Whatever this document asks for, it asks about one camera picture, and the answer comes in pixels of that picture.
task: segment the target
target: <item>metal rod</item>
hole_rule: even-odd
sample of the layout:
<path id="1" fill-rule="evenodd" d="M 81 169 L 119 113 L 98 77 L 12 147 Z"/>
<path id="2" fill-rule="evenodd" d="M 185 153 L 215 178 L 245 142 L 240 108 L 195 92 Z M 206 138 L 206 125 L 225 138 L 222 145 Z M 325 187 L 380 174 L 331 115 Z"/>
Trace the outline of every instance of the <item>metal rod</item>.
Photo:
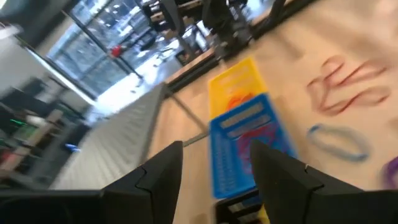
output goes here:
<path id="1" fill-rule="evenodd" d="M 188 108 L 180 99 L 178 99 L 173 94 L 173 92 L 169 90 L 168 87 L 165 87 L 165 89 L 166 89 L 166 94 L 168 94 L 179 105 L 179 107 L 181 107 L 181 109 L 184 110 L 184 112 L 186 112 L 189 117 L 191 117 L 191 119 L 199 126 L 199 128 L 203 132 L 207 133 L 208 130 L 207 126 L 191 111 L 191 109 Z"/>
<path id="2" fill-rule="evenodd" d="M 82 31 L 107 55 L 108 49 L 97 39 L 97 37 L 91 33 L 87 27 L 85 27 L 74 15 L 69 15 L 76 23 L 76 25 L 82 29 Z M 123 58 L 119 60 L 113 60 L 114 63 L 120 66 L 120 68 L 126 73 L 128 76 L 130 73 L 135 73 L 138 78 L 143 79 L 142 75 L 138 74 Z"/>
<path id="3" fill-rule="evenodd" d="M 187 147 L 187 146 L 189 146 L 189 145 L 191 145 L 191 144 L 193 144 L 193 143 L 195 143 L 195 142 L 207 137 L 208 135 L 209 135 L 208 132 L 198 134 L 197 136 L 184 141 L 182 145 L 183 145 L 183 147 Z"/>
<path id="4" fill-rule="evenodd" d="M 197 24 L 196 22 L 193 23 L 193 27 L 194 27 L 194 29 L 196 29 L 196 30 L 199 32 L 200 36 L 201 36 L 201 37 L 203 38 L 203 40 L 205 41 L 205 44 L 206 44 L 205 51 L 208 50 L 208 49 L 210 48 L 210 46 L 209 46 L 209 43 L 208 43 L 208 41 L 207 41 L 207 39 L 206 39 L 205 34 L 204 34 L 203 31 L 199 28 L 199 26 L 198 26 L 198 24 Z"/>
<path id="5" fill-rule="evenodd" d="M 184 40 L 184 38 L 180 35 L 176 35 L 177 40 L 180 42 L 182 48 L 185 50 L 185 52 L 189 55 L 188 62 L 191 62 L 193 59 L 195 59 L 195 53 L 193 52 L 193 49 L 191 46 L 187 43 L 187 41 Z"/>
<path id="6" fill-rule="evenodd" d="M 81 74 L 83 74 L 82 70 L 81 70 L 80 67 L 79 67 L 79 64 L 76 63 L 76 61 L 73 59 L 73 57 L 72 57 L 68 52 L 66 52 L 66 51 L 63 50 L 63 49 L 60 49 L 58 52 L 60 53 L 61 56 L 63 55 L 64 57 L 66 57 L 67 59 L 69 59 L 69 60 L 71 61 L 71 63 L 73 64 L 73 66 L 78 70 L 78 74 L 76 74 L 76 75 L 81 75 Z"/>
<path id="7" fill-rule="evenodd" d="M 99 9 L 99 11 L 98 11 L 92 18 L 90 18 L 88 21 L 85 22 L 84 26 L 89 26 L 96 18 L 98 18 L 98 16 L 100 16 L 100 14 L 101 14 L 103 11 L 105 11 L 105 9 L 106 9 L 112 2 L 113 2 L 113 0 L 107 1 L 107 2 L 103 5 L 103 7 L 101 7 L 101 9 Z M 64 15 L 66 15 L 67 17 L 72 18 L 70 12 L 62 11 L 62 13 L 63 13 Z M 80 20 L 79 20 L 78 18 L 76 18 L 75 16 L 74 16 L 74 18 L 75 18 L 75 19 L 73 19 L 73 18 L 72 18 L 72 19 L 73 19 L 75 22 L 76 22 L 76 21 L 80 21 Z M 83 31 L 80 29 L 80 30 L 76 33 L 76 35 L 74 35 L 73 37 L 69 38 L 61 47 L 63 47 L 64 45 L 67 45 L 67 44 L 69 44 L 70 42 L 74 41 L 82 32 L 83 32 Z"/>
<path id="8" fill-rule="evenodd" d="M 262 27 L 265 25 L 277 24 L 282 11 L 284 10 L 285 2 L 286 0 L 275 0 L 272 4 L 268 18 L 263 20 L 259 26 Z"/>
<path id="9" fill-rule="evenodd" d="M 87 74 L 92 72 L 105 58 L 106 58 L 106 55 L 101 56 L 96 62 L 94 62 L 92 65 L 90 65 L 84 72 L 82 72 L 82 76 L 81 76 L 80 80 L 84 79 L 87 76 Z"/>

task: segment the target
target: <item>desk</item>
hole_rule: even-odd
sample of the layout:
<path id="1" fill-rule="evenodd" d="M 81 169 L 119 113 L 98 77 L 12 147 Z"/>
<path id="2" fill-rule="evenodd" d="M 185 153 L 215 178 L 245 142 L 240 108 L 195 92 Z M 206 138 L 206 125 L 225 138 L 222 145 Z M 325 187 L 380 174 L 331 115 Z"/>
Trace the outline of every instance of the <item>desk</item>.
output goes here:
<path id="1" fill-rule="evenodd" d="M 371 108 L 352 107 L 335 117 L 312 110 L 305 88 L 308 82 L 320 75 L 320 65 L 334 54 L 346 57 L 350 66 L 348 69 L 363 60 L 386 55 L 392 64 L 397 64 L 398 37 L 393 31 L 398 26 L 392 24 L 397 20 L 387 19 L 386 15 L 378 13 L 377 2 L 319 0 L 261 37 L 236 58 L 220 64 L 176 95 L 187 102 L 202 120 L 208 121 L 209 96 L 205 86 L 209 80 L 241 59 L 253 57 L 282 122 L 292 136 L 300 160 L 359 188 L 382 189 L 381 168 L 398 156 L 396 69 L 393 68 L 377 81 L 391 88 L 392 95 L 387 101 Z M 190 121 L 181 119 L 176 111 L 171 101 L 164 102 L 149 156 L 163 149 L 171 140 L 186 135 L 183 130 L 189 131 L 192 127 Z M 172 131 L 162 131 L 169 123 L 185 129 L 176 127 Z M 360 131 L 372 144 L 370 157 L 366 162 L 353 164 L 313 147 L 305 135 L 315 123 L 349 126 Z M 205 138 L 184 149 L 182 183 L 174 220 L 176 224 L 212 223 L 216 199 L 211 196 L 208 145 L 209 140 Z"/>

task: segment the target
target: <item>red object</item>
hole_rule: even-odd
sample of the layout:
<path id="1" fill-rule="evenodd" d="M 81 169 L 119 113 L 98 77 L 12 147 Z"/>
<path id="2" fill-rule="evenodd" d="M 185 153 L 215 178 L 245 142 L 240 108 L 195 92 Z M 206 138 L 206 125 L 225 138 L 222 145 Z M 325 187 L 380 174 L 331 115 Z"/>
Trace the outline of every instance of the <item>red object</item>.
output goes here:
<path id="1" fill-rule="evenodd" d="M 376 106 L 390 96 L 391 90 L 387 86 L 373 86 L 359 92 L 351 98 L 328 104 L 328 97 L 332 91 L 358 82 L 377 78 L 387 70 L 387 66 L 381 61 L 368 60 L 362 63 L 344 79 L 336 80 L 335 75 L 340 72 L 344 65 L 345 60 L 342 56 L 335 55 L 330 57 L 321 67 L 323 76 L 316 77 L 307 85 L 307 90 L 311 96 L 314 109 L 325 115 L 335 116 L 345 111 L 351 105 Z M 314 89 L 315 85 L 319 85 L 323 90 L 320 96 Z"/>
<path id="2" fill-rule="evenodd" d="M 8 158 L 10 158 L 10 156 L 12 155 L 11 152 L 3 152 L 3 154 L 1 154 L 1 161 L 4 162 L 6 160 L 8 160 Z"/>
<path id="3" fill-rule="evenodd" d="M 278 125 L 275 123 L 268 123 L 255 130 L 248 131 L 243 134 L 237 140 L 238 155 L 243 162 L 245 172 L 251 173 L 251 162 L 250 162 L 250 143 L 253 139 L 261 139 L 266 142 L 270 147 L 277 140 L 277 132 L 279 130 Z"/>
<path id="4" fill-rule="evenodd" d="M 119 57 L 121 54 L 122 54 L 122 46 L 121 45 L 114 47 L 111 51 L 111 55 L 113 57 Z"/>
<path id="5" fill-rule="evenodd" d="M 228 105 L 226 108 L 227 110 L 233 109 L 236 106 L 251 100 L 253 97 L 254 95 L 252 93 L 248 93 L 247 95 L 244 96 L 234 96 L 228 101 Z"/>

